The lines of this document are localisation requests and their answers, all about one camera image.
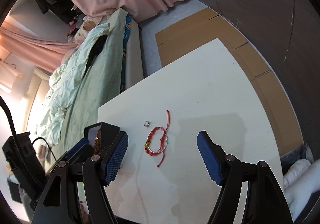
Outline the black jewelry box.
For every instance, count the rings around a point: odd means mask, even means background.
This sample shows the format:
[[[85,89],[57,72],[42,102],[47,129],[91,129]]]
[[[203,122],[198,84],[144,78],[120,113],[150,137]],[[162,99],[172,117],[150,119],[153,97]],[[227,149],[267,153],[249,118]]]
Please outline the black jewelry box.
[[[93,154],[100,154],[104,147],[111,145],[120,132],[120,127],[105,122],[85,127],[84,138],[93,147]]]

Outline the green bed blanket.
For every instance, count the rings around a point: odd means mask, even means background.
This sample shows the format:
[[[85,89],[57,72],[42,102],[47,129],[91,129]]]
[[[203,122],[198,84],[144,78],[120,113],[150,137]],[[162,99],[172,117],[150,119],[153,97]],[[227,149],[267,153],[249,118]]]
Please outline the green bed blanket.
[[[120,94],[126,17],[127,11],[116,10],[106,21],[111,26],[108,36],[89,54],[75,99],[66,110],[60,141],[52,145],[58,157],[83,138],[85,127],[97,122],[98,109]]]

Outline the pale green crumpled duvet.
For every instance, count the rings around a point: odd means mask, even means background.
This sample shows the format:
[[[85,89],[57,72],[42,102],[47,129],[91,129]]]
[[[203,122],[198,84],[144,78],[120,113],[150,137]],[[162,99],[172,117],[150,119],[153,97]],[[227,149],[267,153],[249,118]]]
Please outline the pale green crumpled duvet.
[[[50,76],[50,89],[45,96],[35,130],[35,134],[43,137],[48,145],[59,143],[66,110],[75,99],[85,74],[89,54],[99,39],[108,36],[110,27],[110,23],[105,22],[91,30],[71,57]]]

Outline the pink curtain at left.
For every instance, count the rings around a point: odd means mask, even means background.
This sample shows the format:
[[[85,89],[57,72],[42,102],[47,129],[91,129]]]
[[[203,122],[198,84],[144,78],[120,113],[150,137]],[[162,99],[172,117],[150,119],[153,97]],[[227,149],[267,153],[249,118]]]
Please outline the pink curtain at left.
[[[76,43],[61,43],[34,37],[7,22],[1,25],[1,47],[50,73],[61,65]]]

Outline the floral pillow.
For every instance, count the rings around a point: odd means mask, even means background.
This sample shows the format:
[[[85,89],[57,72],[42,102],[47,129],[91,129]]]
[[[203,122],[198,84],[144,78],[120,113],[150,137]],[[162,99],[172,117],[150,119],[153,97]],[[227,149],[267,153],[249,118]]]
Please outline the floral pillow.
[[[93,30],[99,22],[96,22],[94,20],[86,20],[82,23],[80,29],[76,32],[73,41],[77,44],[81,44],[85,41],[87,38],[89,32]]]

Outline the flattened brown cardboard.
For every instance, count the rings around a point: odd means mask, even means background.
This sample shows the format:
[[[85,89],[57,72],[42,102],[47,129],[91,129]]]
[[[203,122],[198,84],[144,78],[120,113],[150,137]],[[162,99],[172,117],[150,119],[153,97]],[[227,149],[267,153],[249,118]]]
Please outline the flattened brown cardboard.
[[[276,74],[248,40],[217,12],[202,9],[159,31],[155,37],[162,66],[219,39],[260,99],[279,154],[283,156],[302,146],[304,141],[296,114]]]

